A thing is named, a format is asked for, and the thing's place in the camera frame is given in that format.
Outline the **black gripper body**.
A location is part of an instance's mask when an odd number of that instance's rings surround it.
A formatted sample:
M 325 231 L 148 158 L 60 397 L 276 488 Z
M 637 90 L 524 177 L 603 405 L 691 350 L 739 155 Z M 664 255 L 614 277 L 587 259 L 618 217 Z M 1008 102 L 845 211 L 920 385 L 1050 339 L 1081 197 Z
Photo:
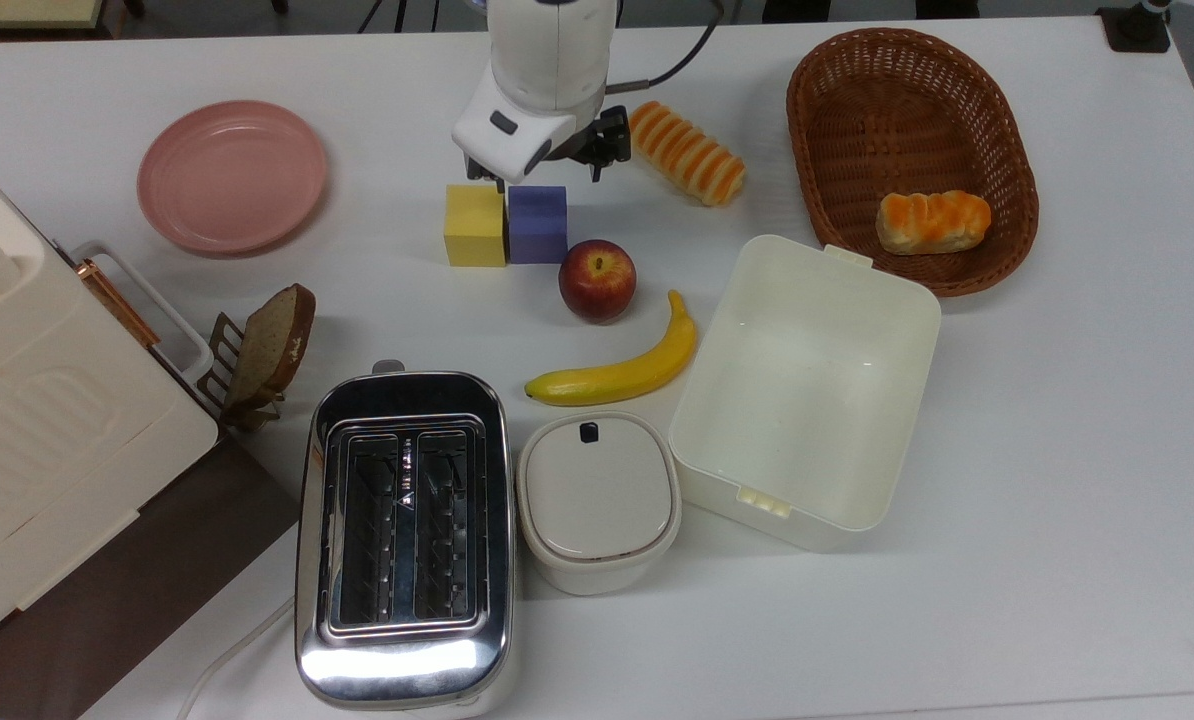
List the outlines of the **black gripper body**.
M 601 164 L 601 131 L 598 131 L 601 119 L 593 119 L 587 127 L 583 127 L 568 140 L 556 146 L 555 150 L 548 152 L 546 161 L 559 161 L 570 159 L 578 164 L 597 167 Z

